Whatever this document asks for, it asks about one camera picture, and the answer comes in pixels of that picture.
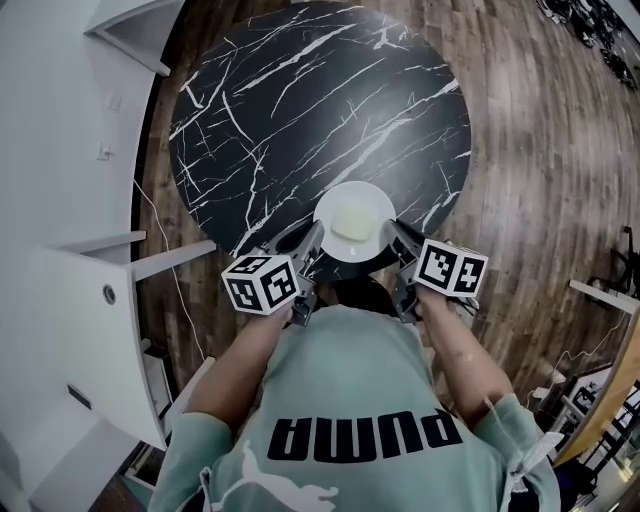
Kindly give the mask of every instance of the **round table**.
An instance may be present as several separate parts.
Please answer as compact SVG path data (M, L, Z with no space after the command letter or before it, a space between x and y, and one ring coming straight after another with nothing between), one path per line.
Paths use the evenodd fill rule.
M471 154L467 107L440 55L397 20L333 2L233 27L182 86L169 140L189 213L232 256L311 218L344 181L378 186L399 219L429 234ZM392 262L390 250L357 264L323 253L308 275L345 279Z

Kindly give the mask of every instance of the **wooden floor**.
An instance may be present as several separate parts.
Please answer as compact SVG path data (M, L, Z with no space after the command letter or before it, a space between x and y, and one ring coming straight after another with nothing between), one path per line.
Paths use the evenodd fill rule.
M622 226L640 233L640 94L616 81L597 49L544 18L534 0L362 3L420 31L460 82L471 116L472 160L462 195L436 237L489 256L483 313L473 330L525 399L534 387L550 385L539 361L554 365L565 350L593 349L619 320L567 283L608 276L609 249L621 244ZM178 90L194 60L231 23L283 4L193 0L176 29L143 178L172 248L203 238L171 173L168 134ZM624 38L630 67L640 64L638 45ZM140 227L149 233L143 254L164 250L145 203ZM229 261L216 253L178 270L198 339L215 356L243 321L219 279ZM143 334L169 348L182 387L200 355L173 275L144 281L139 300ZM588 361L565 357L558 369L570 374L612 361L624 327Z

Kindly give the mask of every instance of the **white wall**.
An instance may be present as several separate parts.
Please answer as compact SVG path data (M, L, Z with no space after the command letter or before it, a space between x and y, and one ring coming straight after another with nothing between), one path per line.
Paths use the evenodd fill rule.
M640 13L629 0L607 0L611 8L616 11L627 28L640 41Z
M129 230L153 81L83 35L97 4L8 0L0 11L0 434L19 464L16 478L0 460L0 484L9 478L27 494L100 421L41 357L48 340L30 307L30 249ZM106 108L110 93L122 94L119 113ZM112 147L108 162L95 159L100 142Z
M47 475L31 503L44 512L85 512L137 444L122 430L98 422Z

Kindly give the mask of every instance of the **cable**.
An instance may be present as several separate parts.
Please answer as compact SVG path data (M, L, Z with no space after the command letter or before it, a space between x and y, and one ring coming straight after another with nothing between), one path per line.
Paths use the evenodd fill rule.
M491 411L491 413L495 416L496 422L498 423L498 426L502 429L502 432L504 433L504 435L507 436L507 438L516 447L516 450L518 450L520 448L520 445L513 440L513 437L511 437L511 435L509 435L509 432L507 431L507 429L504 428L504 425L502 424L502 421L500 421L500 415L497 413L496 408L491 403L491 400L489 400L489 398L487 398L487 397L484 397L483 402L489 408L489 411Z
M149 196L144 193L144 190L142 190L142 187L140 185L138 185L138 182L136 180L133 180L133 184L136 187L138 187L138 190L140 191L142 196L151 205L151 208L153 208L153 213L156 216L156 222L158 223L158 227L160 228L160 232L162 233L162 237L164 238L165 248L166 248L166 250L168 252L170 250L169 249L169 239L167 238L167 234L164 232L164 229L162 229L162 224L160 223L160 217L158 216L158 210L156 208L156 205L153 204L153 201L151 199L149 199ZM174 280L176 282L176 288L178 289L178 295L180 296L180 303L182 304L182 309L184 309L184 314L187 315L187 318L189 319L189 323L191 324L191 330L193 331L193 338L194 338L194 340L196 342L196 345L198 346L198 350L200 351L200 356L202 357L202 361L205 361L206 358L204 357L204 352L202 351L202 347L200 346L200 343L198 342L198 335L196 334L196 326L193 324L193 320L191 320L191 316L189 316L189 312L187 311L187 306L185 305L184 298L182 297L182 292L180 291L180 284L178 283L178 275L176 274L176 269L171 267L171 272L173 272L173 278L174 278Z
M557 362L557 363L556 363L556 365L553 367L553 371L551 372L551 386L549 387L549 391L548 391L548 393L547 393L547 396L546 396L546 397L544 397L544 398L542 399L542 401L541 401L541 402L540 402L540 404L538 405L538 409L540 409L540 407L542 407L542 404L544 403L544 401L545 401L547 398L549 398L549 397L551 396L551 390L553 389L553 386L555 386L555 385L556 385L556 382L555 382L555 378L554 378L554 376L555 376L555 374L556 374L556 370L557 370L557 368L558 368L558 365L560 364L560 361L562 361L562 358L564 357L564 355L565 355L565 354L566 354L566 355L568 355L568 356L569 356L569 360L570 360L570 361L573 361L574 359L576 359L576 358L580 357L581 355L585 355L585 356L591 357L593 354L595 354L595 353L596 353L596 351L600 348L600 346L601 346L601 345L606 341L606 339L609 337L609 335L610 335L613 331L615 331L618 327L620 327L620 324L622 324L622 320L624 320L624 313L620 316L620 321L617 323L617 325L616 325L615 327L612 327L611 329L609 329L609 332L607 332L607 334L605 335L605 337L604 337L604 338L602 338L602 340L600 340L600 343L598 343L598 344L596 345L596 348L594 348L591 352L586 352L586 351L584 351L584 350L583 350L582 352L579 352L579 353L578 353L578 354L576 354L575 356L572 356L572 355L569 353L569 351L568 351L568 350L565 350L565 351L560 355L560 358L558 359L558 362ZM529 391L529 393L527 394L527 407L526 407L527 409L529 408L529 395L530 395L531 393L533 393L533 391Z
M454 304L458 304L469 315L471 315L473 320L481 320L481 321L483 321L483 320L487 319L486 315L481 313L479 308L475 307L473 304L471 304L471 302L469 302L469 299L462 300L459 297L451 297L451 298L449 298L447 300L449 302L454 303Z

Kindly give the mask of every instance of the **person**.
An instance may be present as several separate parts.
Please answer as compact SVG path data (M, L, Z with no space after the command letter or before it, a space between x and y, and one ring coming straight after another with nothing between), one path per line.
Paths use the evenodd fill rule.
M386 291L371 311L382 286L342 283L306 327L283 331L291 304L248 322L175 423L150 510L558 511L546 458L518 474L532 414L446 298L417 285L459 418Z

